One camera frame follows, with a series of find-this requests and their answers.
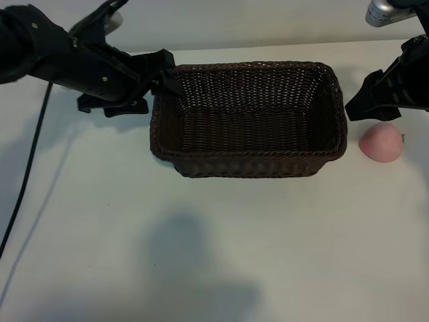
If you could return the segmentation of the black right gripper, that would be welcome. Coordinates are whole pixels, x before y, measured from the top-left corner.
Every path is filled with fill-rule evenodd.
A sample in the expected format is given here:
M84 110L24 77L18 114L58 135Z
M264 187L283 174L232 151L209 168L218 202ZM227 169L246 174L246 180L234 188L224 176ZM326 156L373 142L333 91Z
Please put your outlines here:
M358 93L345 105L350 121L401 117L400 108L428 110L428 36L401 45L402 55L385 71L365 77Z

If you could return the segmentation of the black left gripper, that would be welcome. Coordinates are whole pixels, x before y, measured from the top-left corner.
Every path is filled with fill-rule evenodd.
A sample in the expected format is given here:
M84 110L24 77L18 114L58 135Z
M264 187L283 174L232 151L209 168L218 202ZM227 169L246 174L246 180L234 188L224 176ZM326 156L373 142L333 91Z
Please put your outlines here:
M175 66L166 49L131 56L108 45L104 36L59 42L59 84L104 101L135 101L149 90L182 97L184 89L169 71Z

